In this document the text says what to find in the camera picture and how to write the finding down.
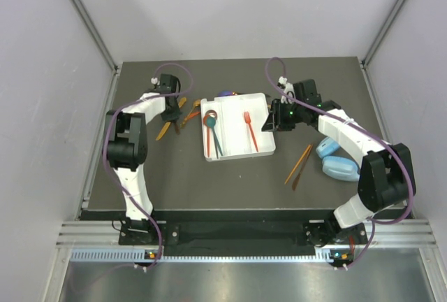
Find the gold metal knife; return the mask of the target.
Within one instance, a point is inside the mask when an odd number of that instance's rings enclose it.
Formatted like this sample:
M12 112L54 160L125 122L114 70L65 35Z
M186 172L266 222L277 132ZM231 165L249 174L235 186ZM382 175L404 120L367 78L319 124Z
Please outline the gold metal knife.
M179 101L179 107L181 108L186 102L187 102L187 98L186 98L186 97L182 97L182 98L180 99L180 101ZM170 128L171 126L173 126L173 125L171 124L171 122L166 122L166 123L163 125L163 127L161 128L159 134L157 135L157 137L156 137L156 141L161 140L161 139L165 136L165 134L167 133L167 131L169 130L169 128Z

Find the orange plastic knife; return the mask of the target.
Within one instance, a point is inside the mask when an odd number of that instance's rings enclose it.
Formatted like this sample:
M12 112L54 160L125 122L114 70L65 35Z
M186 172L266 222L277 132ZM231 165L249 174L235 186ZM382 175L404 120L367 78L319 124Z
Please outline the orange plastic knife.
M196 112L194 112L194 113L190 113L190 114L187 115L187 117L186 117L185 120L188 121L188 120L190 120L191 118L193 118L193 117L195 117L195 116L197 116L197 115L199 115L199 114L201 114L200 111L196 111Z

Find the gold metal spoon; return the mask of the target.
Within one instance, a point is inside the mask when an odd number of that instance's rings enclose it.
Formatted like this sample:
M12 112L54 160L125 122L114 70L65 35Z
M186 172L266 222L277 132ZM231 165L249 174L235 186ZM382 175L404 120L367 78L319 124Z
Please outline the gold metal spoon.
M183 129L191 118L200 114L200 102L200 99L193 102L191 110L181 122L180 129Z

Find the orange plastic spoon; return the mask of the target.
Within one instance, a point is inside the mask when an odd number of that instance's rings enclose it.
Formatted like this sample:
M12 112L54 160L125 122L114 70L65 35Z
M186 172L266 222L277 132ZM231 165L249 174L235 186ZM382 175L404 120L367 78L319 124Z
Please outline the orange plastic spoon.
M205 125L206 116L203 118L203 124ZM210 138L211 138L211 130L205 125L206 127L206 153L207 157L210 157Z

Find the orange plastic fork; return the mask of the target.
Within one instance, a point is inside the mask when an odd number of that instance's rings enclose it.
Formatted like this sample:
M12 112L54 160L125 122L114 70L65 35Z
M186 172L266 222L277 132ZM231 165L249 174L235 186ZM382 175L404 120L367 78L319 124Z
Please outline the orange plastic fork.
M254 130L253 130L252 125L251 125L250 114L249 114L248 111L244 111L243 112L243 116L244 116L244 121L245 121L245 123L247 124L247 126L249 128L251 139L253 141L254 147L255 147L256 151L258 152L258 144L257 144L257 141L256 141L256 136L254 134Z

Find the teal plastic spoon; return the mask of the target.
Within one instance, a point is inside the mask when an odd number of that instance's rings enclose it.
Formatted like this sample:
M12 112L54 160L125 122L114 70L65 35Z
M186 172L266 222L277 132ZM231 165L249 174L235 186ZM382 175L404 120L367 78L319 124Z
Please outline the teal plastic spoon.
M219 142L219 139L217 137L216 130L215 130L216 124L217 124L216 117L211 116L211 115L208 115L206 117L205 125L212 131L216 158L219 159L220 156L222 155L222 149L221 149L220 142Z

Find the white divided utensil tray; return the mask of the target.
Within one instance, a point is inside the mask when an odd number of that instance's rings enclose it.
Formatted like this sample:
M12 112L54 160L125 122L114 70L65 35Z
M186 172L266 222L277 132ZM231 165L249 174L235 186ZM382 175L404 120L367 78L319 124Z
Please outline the white divided utensil tray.
M210 138L210 157L206 153L206 127L203 118L208 110L217 112L215 130L222 149L222 155L216 158L213 135ZM244 121L243 112L248 111L251 125L256 136L258 152L251 139L250 131ZM217 97L211 101L202 99L200 112L203 133L203 154L208 162L263 157L272 155L276 150L273 133L261 131L269 113L264 93L239 94Z

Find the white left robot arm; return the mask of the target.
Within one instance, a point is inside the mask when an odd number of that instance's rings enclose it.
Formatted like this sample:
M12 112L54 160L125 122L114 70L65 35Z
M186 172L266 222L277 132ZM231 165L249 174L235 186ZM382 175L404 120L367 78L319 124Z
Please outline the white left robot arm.
M104 139L108 144L105 158L124 188L126 217L138 222L134 235L142 243L152 243L158 237L158 227L150 222L153 205L150 201L144 177L147 158L147 124L160 116L166 124L174 124L182 112L176 93L181 91L178 77L161 74L153 78L153 88L138 100L118 113L109 110L105 116Z

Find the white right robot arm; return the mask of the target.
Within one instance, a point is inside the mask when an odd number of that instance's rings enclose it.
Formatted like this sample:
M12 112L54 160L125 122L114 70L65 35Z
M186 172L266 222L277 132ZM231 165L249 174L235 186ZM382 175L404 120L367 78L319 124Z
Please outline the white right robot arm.
M344 242L352 228L395 204L412 204L416 183L409 148L391 145L374 136L350 118L332 100L323 101L314 80L290 83L280 77L263 131L291 131L299 123L333 139L360 168L358 190L346 203L324 219L319 243Z

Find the silver metal spoon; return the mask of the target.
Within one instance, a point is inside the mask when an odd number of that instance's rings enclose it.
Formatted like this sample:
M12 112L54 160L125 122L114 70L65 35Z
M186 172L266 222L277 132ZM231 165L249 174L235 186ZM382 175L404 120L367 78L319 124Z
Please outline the silver metal spoon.
M213 118L217 119L217 112L215 110L208 110L205 113L205 116L206 117L213 117Z

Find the iridescent purple spoon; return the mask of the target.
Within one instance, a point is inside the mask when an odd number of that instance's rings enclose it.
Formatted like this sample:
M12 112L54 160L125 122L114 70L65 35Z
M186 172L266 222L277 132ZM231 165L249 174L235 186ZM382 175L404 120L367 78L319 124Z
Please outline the iridescent purple spoon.
M217 94L217 96L222 97L222 96L235 96L237 95L237 92L234 91L230 91L230 90L224 90L221 91Z

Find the light blue headphones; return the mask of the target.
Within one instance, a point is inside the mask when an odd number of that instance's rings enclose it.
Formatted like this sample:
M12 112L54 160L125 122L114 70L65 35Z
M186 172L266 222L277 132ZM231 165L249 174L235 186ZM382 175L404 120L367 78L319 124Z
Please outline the light blue headphones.
M339 149L339 144L329 137L325 137L318 144L316 153L322 161L322 171L336 180L346 182L359 181L358 165L352 159L335 156L336 151Z

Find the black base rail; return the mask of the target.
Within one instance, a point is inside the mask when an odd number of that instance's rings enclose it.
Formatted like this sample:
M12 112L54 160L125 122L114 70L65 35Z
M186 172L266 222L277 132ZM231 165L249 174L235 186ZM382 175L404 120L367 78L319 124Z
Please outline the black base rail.
M84 210L84 222L109 221L121 246L155 247L168 255L311 255L327 245L367 242L365 223L320 244L330 209L155 210L155 223L132 222L123 210Z

